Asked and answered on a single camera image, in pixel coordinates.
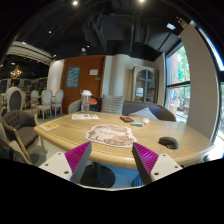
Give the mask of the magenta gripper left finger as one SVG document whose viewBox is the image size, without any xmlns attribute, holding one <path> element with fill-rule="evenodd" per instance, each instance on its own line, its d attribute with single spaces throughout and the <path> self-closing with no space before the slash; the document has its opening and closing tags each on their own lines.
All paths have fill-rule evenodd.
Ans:
<svg viewBox="0 0 224 224">
<path fill-rule="evenodd" d="M 40 165 L 40 168 L 63 179 L 79 184 L 91 150 L 91 143 L 86 142 L 66 153 L 57 152 Z"/>
</svg>

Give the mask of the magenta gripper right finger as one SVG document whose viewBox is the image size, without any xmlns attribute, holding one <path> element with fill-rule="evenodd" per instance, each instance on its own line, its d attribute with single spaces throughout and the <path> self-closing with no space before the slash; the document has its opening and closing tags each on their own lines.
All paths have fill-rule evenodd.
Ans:
<svg viewBox="0 0 224 224">
<path fill-rule="evenodd" d="M 144 185 L 182 169 L 168 154 L 158 155 L 136 142 L 133 143 L 132 154 Z"/>
</svg>

